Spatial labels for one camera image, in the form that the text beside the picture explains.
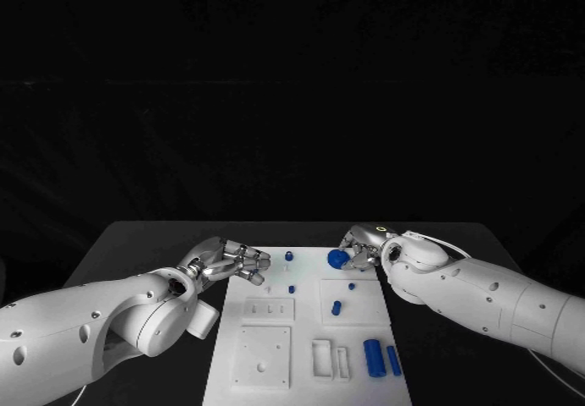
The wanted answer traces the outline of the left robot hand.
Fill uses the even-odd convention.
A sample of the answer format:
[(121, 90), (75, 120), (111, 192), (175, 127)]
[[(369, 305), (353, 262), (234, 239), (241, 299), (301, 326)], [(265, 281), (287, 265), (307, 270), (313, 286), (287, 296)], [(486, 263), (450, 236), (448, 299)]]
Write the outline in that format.
[(263, 272), (270, 266), (268, 253), (221, 237), (202, 241), (178, 265), (202, 291), (229, 277), (239, 277), (260, 286), (265, 281)]

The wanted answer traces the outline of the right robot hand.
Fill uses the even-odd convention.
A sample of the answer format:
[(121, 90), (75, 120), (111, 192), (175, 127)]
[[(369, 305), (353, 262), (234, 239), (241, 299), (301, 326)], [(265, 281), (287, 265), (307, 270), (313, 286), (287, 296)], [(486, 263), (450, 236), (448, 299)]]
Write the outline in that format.
[(385, 225), (375, 223), (355, 224), (348, 231), (339, 250), (353, 249), (353, 257), (343, 263), (343, 271), (366, 271), (381, 265), (382, 250), (388, 241), (399, 234)]

